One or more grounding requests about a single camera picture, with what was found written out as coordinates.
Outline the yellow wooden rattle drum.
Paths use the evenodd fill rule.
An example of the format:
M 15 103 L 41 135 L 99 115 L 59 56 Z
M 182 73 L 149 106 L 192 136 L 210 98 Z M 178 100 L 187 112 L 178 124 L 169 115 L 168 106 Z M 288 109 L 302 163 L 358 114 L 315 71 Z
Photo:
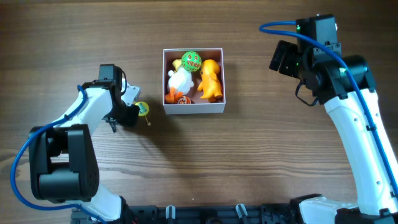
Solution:
M 139 108 L 138 116 L 145 118 L 147 125 L 150 126 L 151 122 L 147 118 L 149 113 L 149 105 L 144 101 L 138 101 L 134 105 Z

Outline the orange round cap toy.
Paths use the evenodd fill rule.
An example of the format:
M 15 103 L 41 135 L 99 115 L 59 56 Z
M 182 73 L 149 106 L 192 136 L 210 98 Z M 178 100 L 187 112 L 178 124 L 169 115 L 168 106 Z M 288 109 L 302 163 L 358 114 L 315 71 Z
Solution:
M 192 103 L 191 99 L 189 97 L 187 97 L 187 96 L 181 96 L 177 100 L 177 104 L 179 104 L 179 105 L 189 105 L 191 103 Z

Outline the white duck toy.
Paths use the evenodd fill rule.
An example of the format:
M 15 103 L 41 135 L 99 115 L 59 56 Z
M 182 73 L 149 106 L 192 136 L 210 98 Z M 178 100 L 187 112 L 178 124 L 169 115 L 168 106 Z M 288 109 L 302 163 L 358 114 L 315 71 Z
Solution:
M 183 68 L 181 59 L 174 60 L 172 65 L 175 70 L 169 70 L 167 72 L 169 80 L 167 83 L 168 93 L 165 95 L 165 102 L 176 104 L 183 95 L 186 95 L 190 91 L 194 83 L 191 72 Z

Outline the orange dinosaur toy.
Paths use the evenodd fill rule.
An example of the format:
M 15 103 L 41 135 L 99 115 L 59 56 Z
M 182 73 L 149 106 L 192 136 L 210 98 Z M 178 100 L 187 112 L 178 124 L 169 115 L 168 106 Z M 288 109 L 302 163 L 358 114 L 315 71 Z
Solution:
M 223 97 L 222 86 L 218 79 L 220 66 L 213 59 L 205 60 L 201 65 L 200 75 L 201 82 L 197 87 L 197 91 L 202 91 L 201 99 L 206 99 L 210 103 L 214 103 L 218 98 Z

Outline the green patterned ball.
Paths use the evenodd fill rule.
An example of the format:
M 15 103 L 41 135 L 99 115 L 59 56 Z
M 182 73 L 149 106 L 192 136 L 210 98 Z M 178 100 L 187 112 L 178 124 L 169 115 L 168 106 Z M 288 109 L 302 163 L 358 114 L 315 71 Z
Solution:
M 185 52 L 181 58 L 182 67 L 188 72 L 195 72 L 202 65 L 201 57 L 195 51 Z

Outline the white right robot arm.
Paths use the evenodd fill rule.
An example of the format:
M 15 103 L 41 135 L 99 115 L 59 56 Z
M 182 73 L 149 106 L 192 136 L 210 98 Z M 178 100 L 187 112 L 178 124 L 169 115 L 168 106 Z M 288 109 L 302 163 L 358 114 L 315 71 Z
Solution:
M 367 61 L 344 57 L 331 14 L 293 21 L 296 43 L 279 41 L 270 69 L 296 78 L 323 105 L 343 143 L 357 191 L 355 203 L 320 194 L 292 199 L 291 223 L 396 223 L 397 159 L 379 111 Z

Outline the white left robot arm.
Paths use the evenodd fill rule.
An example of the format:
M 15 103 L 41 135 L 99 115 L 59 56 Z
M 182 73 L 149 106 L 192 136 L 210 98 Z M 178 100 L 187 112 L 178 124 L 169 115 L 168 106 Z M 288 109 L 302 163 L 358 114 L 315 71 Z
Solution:
M 91 135 L 102 120 L 133 127 L 139 95 L 126 81 L 124 71 L 102 64 L 99 77 L 78 87 L 78 99 L 55 125 L 34 127 L 29 136 L 30 183 L 33 196 L 52 203 L 77 205 L 100 223 L 138 223 L 126 200 L 100 184 Z

